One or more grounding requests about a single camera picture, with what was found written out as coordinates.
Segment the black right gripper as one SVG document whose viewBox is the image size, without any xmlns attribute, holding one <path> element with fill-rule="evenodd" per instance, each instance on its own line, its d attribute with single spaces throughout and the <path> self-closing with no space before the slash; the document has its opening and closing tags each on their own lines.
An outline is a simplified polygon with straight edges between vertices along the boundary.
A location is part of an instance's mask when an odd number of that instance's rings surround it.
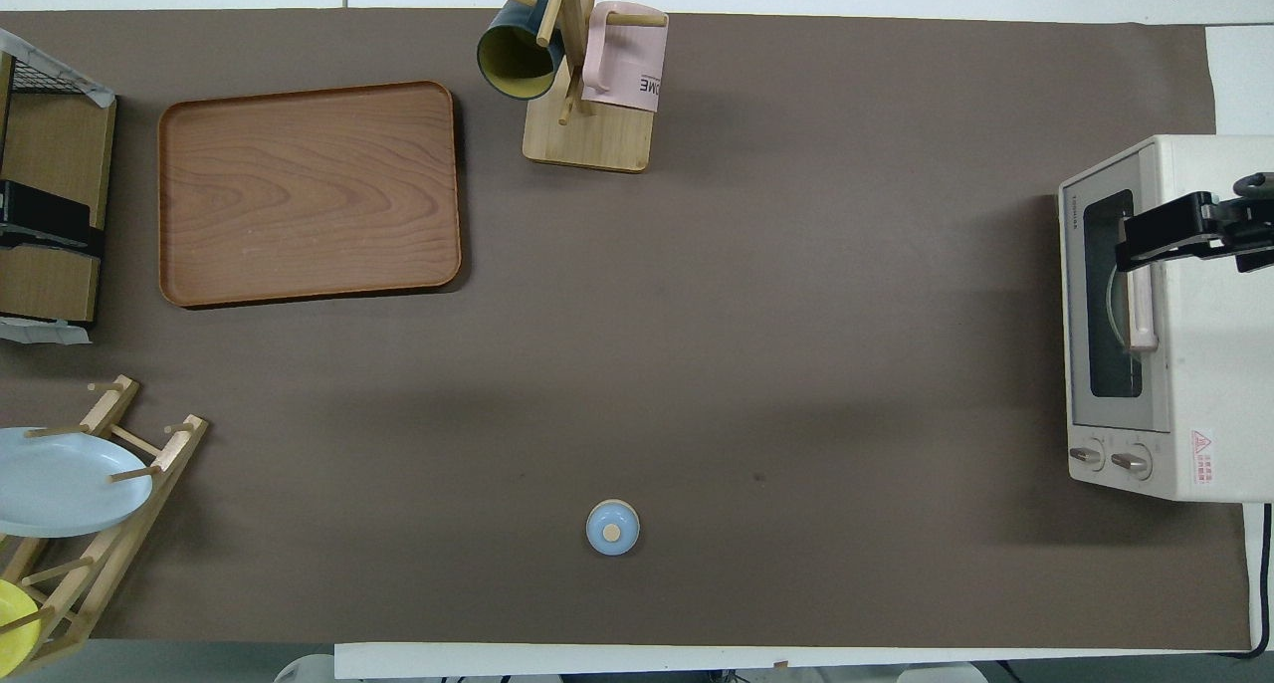
<svg viewBox="0 0 1274 683">
<path fill-rule="evenodd" d="M 1274 266 L 1274 173 L 1242 176 L 1233 183 L 1236 198 L 1226 205 L 1237 219 L 1226 226 L 1223 242 L 1235 257 L 1237 271 Z M 1175 257 L 1215 257 L 1212 243 L 1220 237 L 1206 190 L 1187 192 L 1164 205 L 1150 208 L 1121 223 L 1115 248 L 1119 271 L 1134 271 Z"/>
</svg>

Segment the cream toaster oven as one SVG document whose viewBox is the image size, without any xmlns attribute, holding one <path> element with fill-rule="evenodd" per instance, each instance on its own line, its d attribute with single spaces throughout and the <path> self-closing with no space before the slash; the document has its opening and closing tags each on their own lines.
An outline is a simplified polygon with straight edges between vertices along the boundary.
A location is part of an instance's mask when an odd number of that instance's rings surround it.
<svg viewBox="0 0 1274 683">
<path fill-rule="evenodd" d="M 1233 183 L 1274 173 L 1274 135 L 1152 135 L 1057 189 L 1066 446 L 1106 456 L 1071 478 L 1182 502 L 1274 503 L 1274 266 L 1237 271 L 1223 242 Z M 1149 264 L 1161 347 L 1127 349 L 1125 274 L 1115 248 L 1127 217 L 1206 190 L 1215 257 Z M 1110 455 L 1150 450 L 1139 482 Z"/>
</svg>

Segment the wooden cabinet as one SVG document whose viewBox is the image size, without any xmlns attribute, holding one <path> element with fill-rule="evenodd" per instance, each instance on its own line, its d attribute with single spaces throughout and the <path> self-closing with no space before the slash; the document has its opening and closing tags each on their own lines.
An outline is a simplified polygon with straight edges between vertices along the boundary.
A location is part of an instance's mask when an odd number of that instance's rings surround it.
<svg viewBox="0 0 1274 683">
<path fill-rule="evenodd" d="M 115 104 L 83 96 L 11 93 L 0 85 L 0 180 L 27 183 L 90 206 L 104 229 Z M 84 231 L 45 231 L 84 240 Z M 103 257 L 59 248 L 0 248 L 0 317 L 68 321 L 90 329 L 99 308 Z"/>
</svg>

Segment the white paper scrap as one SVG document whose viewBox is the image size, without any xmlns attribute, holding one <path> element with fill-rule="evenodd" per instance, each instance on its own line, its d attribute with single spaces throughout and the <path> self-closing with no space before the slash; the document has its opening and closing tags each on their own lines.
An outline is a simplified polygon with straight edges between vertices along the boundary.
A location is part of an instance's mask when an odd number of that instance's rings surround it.
<svg viewBox="0 0 1274 683">
<path fill-rule="evenodd" d="M 29 319 L 0 317 L 0 340 L 22 345 L 55 343 L 56 345 L 90 345 L 87 327 L 68 321 L 45 322 Z"/>
</svg>

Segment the light blue plate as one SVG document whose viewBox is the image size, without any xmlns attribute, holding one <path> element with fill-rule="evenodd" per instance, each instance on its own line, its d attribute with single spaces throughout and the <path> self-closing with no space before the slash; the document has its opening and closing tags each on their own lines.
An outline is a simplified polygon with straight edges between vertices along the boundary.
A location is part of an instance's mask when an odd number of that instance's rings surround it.
<svg viewBox="0 0 1274 683">
<path fill-rule="evenodd" d="M 118 443 L 73 432 L 28 437 L 0 428 L 0 534 L 68 538 L 102 531 L 147 503 L 149 475 L 111 482 L 141 461 Z"/>
</svg>

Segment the brown wooden tray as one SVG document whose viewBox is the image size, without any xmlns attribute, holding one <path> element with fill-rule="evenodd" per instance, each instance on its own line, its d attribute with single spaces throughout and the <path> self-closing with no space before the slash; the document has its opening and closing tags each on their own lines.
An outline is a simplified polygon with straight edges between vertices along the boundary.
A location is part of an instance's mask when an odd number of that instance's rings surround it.
<svg viewBox="0 0 1274 683">
<path fill-rule="evenodd" d="M 204 310 L 446 287 L 457 157 L 433 82 L 173 104 L 155 124 L 161 292 Z"/>
</svg>

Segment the wooden dish rack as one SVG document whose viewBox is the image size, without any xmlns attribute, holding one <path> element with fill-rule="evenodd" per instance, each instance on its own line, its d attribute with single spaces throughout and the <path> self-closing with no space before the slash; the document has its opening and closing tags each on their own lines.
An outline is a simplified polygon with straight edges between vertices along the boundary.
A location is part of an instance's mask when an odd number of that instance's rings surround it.
<svg viewBox="0 0 1274 683">
<path fill-rule="evenodd" d="M 127 375 L 93 382 L 90 392 L 99 401 L 76 426 L 28 426 L 28 437 L 79 432 L 118 443 L 144 466 L 110 480 L 149 475 L 153 492 L 126 520 L 102 531 L 48 539 L 0 534 L 0 679 L 34 672 L 87 645 L 208 433 L 208 421 L 194 414 L 167 426 L 166 443 L 127 432 L 124 415 L 139 390 Z"/>
</svg>

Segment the brown table mat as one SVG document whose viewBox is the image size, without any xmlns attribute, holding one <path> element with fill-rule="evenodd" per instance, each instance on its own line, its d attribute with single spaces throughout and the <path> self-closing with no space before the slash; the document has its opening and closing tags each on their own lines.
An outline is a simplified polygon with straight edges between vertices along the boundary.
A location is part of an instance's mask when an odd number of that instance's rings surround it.
<svg viewBox="0 0 1274 683">
<path fill-rule="evenodd" d="M 1243 519 L 1074 482 L 1057 185 L 1212 133 L 1200 25 L 671 17 L 641 175 L 533 164 L 484 10 L 0 11 L 118 93 L 90 345 L 0 426 L 211 428 L 101 637 L 1245 649 Z M 155 283 L 155 124 L 431 80 L 460 277 L 229 310 Z M 592 506 L 640 516 L 627 556 Z"/>
</svg>

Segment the dark green mug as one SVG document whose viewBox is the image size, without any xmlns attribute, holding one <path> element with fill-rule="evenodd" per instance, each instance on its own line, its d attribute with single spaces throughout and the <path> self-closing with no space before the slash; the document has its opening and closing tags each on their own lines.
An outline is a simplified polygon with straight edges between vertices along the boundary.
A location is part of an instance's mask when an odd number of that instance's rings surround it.
<svg viewBox="0 0 1274 683">
<path fill-rule="evenodd" d="M 536 1 L 533 6 L 507 1 L 476 47 L 476 62 L 488 84 L 519 101 L 538 99 L 550 90 L 564 60 L 558 27 L 550 33 L 547 47 L 535 40 L 547 8 L 547 0 Z"/>
</svg>

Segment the white round object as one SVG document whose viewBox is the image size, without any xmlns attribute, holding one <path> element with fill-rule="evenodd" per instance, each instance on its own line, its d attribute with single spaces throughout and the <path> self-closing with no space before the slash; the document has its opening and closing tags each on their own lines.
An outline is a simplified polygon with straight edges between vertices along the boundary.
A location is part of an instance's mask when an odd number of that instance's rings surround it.
<svg viewBox="0 0 1274 683">
<path fill-rule="evenodd" d="M 335 656 L 311 654 L 296 659 L 275 675 L 273 683 L 338 683 Z"/>
</svg>

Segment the wooden mug tree stand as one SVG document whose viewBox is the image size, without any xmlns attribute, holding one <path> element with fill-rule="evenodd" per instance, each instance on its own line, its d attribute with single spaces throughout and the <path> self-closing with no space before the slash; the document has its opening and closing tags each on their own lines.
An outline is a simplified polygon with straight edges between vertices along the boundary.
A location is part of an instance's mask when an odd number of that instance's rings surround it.
<svg viewBox="0 0 1274 683">
<path fill-rule="evenodd" d="M 536 0 L 505 0 L 524 3 Z M 547 47 L 558 27 L 564 60 L 550 90 L 527 104 L 524 155 L 540 164 L 567 164 L 615 173 L 642 173 L 648 166 L 655 113 L 594 103 L 581 97 L 590 15 L 598 0 L 547 0 L 536 42 Z M 609 17 L 610 24 L 657 25 L 655 17 Z"/>
</svg>

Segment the pink mug with print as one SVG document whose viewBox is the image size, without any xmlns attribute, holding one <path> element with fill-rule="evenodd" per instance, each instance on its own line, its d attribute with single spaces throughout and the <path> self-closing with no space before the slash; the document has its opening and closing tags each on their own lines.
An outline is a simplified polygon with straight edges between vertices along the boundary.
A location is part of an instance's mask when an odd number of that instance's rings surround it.
<svg viewBox="0 0 1274 683">
<path fill-rule="evenodd" d="M 609 17 L 655 17 L 657 25 L 610 24 Z M 592 6 L 581 71 L 583 101 L 657 111 L 668 34 L 666 13 L 638 3 Z"/>
</svg>

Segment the small blue lid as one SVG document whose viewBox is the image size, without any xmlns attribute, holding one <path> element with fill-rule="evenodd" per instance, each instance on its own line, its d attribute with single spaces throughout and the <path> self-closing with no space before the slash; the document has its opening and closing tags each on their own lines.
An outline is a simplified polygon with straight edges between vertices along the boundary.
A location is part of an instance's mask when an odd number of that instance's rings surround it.
<svg viewBox="0 0 1274 683">
<path fill-rule="evenodd" d="M 604 500 L 592 506 L 585 521 L 585 538 L 600 556 L 627 556 L 640 542 L 641 522 L 634 507 L 623 500 Z"/>
</svg>

